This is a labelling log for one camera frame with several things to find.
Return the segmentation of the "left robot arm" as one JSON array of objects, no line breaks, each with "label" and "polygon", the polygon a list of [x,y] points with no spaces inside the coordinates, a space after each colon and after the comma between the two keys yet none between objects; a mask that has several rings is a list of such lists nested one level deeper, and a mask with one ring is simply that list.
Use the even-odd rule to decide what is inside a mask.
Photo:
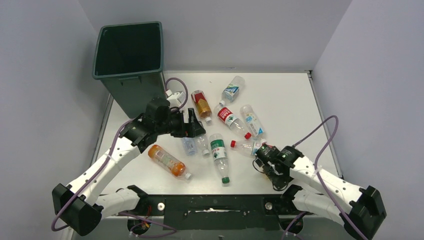
[{"label": "left robot arm", "polygon": [[105,187],[132,160],[153,145],[158,136],[196,138],[206,133],[194,108],[172,107],[161,97],[153,98],[145,112],[123,123],[109,149],[79,177],[52,190],[55,217],[50,228],[58,232],[72,228],[80,236],[91,233],[101,220],[132,211],[142,202],[143,191],[130,185],[116,193],[102,195]]}]

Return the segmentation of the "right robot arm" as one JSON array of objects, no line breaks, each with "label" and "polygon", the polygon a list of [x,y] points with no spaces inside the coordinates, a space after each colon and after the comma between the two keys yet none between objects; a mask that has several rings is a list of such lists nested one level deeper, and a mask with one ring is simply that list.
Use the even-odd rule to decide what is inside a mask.
[{"label": "right robot arm", "polygon": [[340,224],[357,240],[371,240],[387,217],[382,195],[341,179],[293,146],[282,150],[263,144],[255,150],[255,163],[282,191],[281,207],[289,214],[308,212]]}]

